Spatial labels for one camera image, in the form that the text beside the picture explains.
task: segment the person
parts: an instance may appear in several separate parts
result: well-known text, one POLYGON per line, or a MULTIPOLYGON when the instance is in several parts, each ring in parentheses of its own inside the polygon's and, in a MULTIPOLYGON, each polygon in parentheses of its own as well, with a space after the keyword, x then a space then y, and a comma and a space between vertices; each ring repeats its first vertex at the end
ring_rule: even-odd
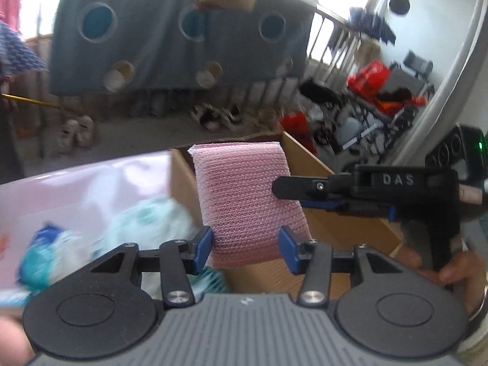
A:
MULTIPOLYGON (((439 285, 464 283, 464 306, 469 315, 480 309, 486 295, 485 263, 481 256, 466 251, 455 255, 439 272, 422 269, 418 252, 402 247, 397 259, 419 274, 439 285)), ((478 329, 460 345, 459 355, 469 366, 481 366, 488 360, 488 317, 478 329)), ((9 317, 0 316, 0 365, 23 366, 34 357, 21 324, 9 317)))

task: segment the pair of shoes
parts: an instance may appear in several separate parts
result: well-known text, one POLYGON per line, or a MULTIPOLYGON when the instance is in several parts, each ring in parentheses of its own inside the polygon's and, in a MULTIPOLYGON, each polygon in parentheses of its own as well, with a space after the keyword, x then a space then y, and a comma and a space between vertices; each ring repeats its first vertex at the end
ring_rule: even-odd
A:
POLYGON ((63 154, 69 154, 73 151, 75 142, 80 147, 90 147, 93 143, 94 132, 95 124, 89 116, 68 119, 59 133, 59 150, 63 154))
POLYGON ((207 103, 195 105, 190 115, 203 128, 211 132, 218 130, 221 125, 233 130, 242 122, 241 112, 236 105, 232 105, 230 109, 217 109, 207 103))

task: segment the cardboard box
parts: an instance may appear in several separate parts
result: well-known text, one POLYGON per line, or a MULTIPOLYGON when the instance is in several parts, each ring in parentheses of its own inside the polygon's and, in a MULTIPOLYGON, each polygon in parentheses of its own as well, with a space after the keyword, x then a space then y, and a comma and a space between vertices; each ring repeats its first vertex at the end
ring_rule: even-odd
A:
MULTIPOLYGON (((217 142, 280 142, 294 176, 326 177, 333 172, 286 132, 255 135, 217 142)), ((202 224, 194 165, 189 146, 172 149, 170 193, 185 205, 196 224, 202 224)), ((316 209, 304 209, 310 232, 318 241, 335 249, 350 250, 355 244, 367 243, 385 254, 391 254, 401 243, 398 227, 377 218, 339 216, 316 209)), ((302 277, 289 273, 283 260, 232 268, 224 271, 230 289, 236 293, 287 292, 296 297, 302 277)), ((347 274, 334 274, 330 297, 340 297, 350 287, 347 274)))

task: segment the pink sponge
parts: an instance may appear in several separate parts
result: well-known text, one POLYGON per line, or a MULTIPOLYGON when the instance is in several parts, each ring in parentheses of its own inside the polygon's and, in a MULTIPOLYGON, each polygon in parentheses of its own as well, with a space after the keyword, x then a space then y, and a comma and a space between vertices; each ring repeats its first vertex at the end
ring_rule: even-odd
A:
POLYGON ((279 258, 277 235, 283 225, 310 238, 299 202, 277 199, 271 192, 275 178, 290 175, 278 142, 201 144, 189 153, 203 223, 214 232, 211 266, 229 268, 279 258))

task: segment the bracelet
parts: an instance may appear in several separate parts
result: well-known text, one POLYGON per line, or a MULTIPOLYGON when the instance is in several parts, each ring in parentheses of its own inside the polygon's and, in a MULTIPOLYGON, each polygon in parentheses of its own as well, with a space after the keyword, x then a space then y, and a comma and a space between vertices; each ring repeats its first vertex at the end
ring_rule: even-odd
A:
POLYGON ((473 312, 469 317, 468 331, 466 337, 469 337, 476 330, 478 330, 485 316, 488 314, 488 301, 486 300, 487 295, 488 295, 488 284, 485 285, 485 293, 480 307, 475 312, 473 312))

